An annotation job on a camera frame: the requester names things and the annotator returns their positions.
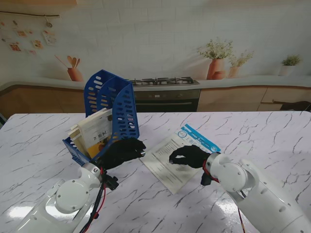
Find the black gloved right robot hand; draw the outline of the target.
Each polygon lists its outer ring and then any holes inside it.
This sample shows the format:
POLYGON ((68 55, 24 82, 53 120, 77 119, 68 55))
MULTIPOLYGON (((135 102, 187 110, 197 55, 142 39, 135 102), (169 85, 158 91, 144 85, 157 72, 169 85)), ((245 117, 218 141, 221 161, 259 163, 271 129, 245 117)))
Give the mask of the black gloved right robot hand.
POLYGON ((169 163, 202 168, 210 155, 210 153, 201 150, 198 146, 183 146, 172 152, 169 156, 169 163))

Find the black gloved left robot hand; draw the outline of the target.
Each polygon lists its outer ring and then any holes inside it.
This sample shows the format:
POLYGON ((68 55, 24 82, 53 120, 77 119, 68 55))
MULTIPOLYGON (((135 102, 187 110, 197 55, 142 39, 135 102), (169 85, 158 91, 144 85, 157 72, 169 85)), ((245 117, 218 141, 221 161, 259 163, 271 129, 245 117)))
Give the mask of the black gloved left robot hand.
POLYGON ((92 163, 98 168, 109 170, 124 162, 143 157, 146 146, 136 138, 127 138, 113 143, 107 151, 92 163))

